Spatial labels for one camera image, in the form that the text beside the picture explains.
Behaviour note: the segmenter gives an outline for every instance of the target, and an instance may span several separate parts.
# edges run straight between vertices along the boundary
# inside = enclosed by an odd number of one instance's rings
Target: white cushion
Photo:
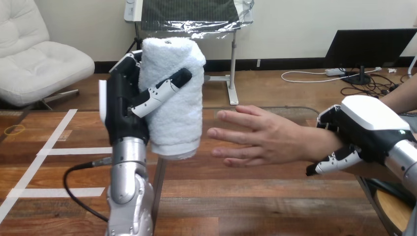
[[[0,59],[0,97],[24,106],[84,79],[94,72],[94,62],[77,49],[42,42]]]
[[[48,40],[48,30],[33,0],[0,0],[0,58]]]

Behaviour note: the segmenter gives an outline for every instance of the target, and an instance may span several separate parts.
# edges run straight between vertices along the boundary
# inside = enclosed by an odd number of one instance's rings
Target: black baseboard
[[[400,57],[390,67],[409,67],[414,57]],[[305,70],[323,68],[324,58],[289,58],[262,59],[257,67],[257,59],[241,59],[236,61],[236,71],[243,70]],[[109,73],[117,61],[95,61],[96,74]],[[230,71],[230,60],[208,60],[204,66],[206,72]]]

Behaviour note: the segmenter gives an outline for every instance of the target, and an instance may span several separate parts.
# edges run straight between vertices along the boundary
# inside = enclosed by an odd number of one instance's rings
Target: floor tape
[[[74,117],[77,110],[69,110],[65,117],[61,120],[58,127],[49,137],[48,141],[45,143],[42,149],[51,150],[57,140],[60,138],[62,132],[65,130],[67,125],[70,123],[71,119]],[[18,194],[22,194],[24,189],[27,187],[29,182],[32,180],[33,176],[39,170],[40,166],[42,165],[43,161],[45,160],[48,152],[44,152],[42,155],[37,155],[33,160],[32,164],[26,170],[25,174],[20,178],[19,182],[14,187],[16,192],[14,193],[15,197],[7,197],[4,202],[0,206],[0,224],[5,219],[9,211],[12,209],[13,205],[16,203],[17,199],[19,198]]]
[[[70,188],[77,198],[100,197],[105,188]],[[12,189],[8,198],[69,198],[64,188],[26,188]]]
[[[89,147],[89,148],[54,148],[42,149],[38,155],[88,155],[88,154],[112,154],[111,147]]]

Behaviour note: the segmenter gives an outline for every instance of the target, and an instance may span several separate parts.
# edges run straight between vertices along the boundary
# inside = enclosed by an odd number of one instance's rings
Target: white towel
[[[195,155],[202,134],[206,58],[196,42],[186,38],[148,38],[143,41],[139,89],[154,87],[181,68],[192,79],[161,107],[146,116],[152,152],[169,160]]]

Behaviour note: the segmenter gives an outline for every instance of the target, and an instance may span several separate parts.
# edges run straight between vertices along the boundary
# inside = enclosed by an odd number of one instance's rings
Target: power strip
[[[346,69],[344,68],[334,68],[334,69],[327,69],[325,70],[327,76],[335,76],[335,75],[344,75]]]

